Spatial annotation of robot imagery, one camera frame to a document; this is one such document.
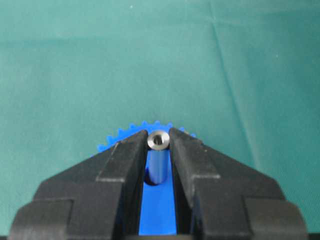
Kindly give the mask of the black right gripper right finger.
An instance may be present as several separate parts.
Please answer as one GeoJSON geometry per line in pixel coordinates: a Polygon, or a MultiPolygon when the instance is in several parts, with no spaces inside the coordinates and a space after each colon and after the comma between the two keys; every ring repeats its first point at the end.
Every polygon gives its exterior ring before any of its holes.
{"type": "Polygon", "coordinates": [[[276,180],[169,130],[176,227],[199,240],[306,240],[299,208],[276,180]]]}

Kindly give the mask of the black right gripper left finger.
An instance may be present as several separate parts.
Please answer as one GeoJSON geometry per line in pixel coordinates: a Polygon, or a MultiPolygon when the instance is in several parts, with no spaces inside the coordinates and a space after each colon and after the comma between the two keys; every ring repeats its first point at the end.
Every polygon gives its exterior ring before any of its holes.
{"type": "Polygon", "coordinates": [[[118,240],[139,231],[148,133],[44,180],[21,207],[11,240],[118,240]]]}

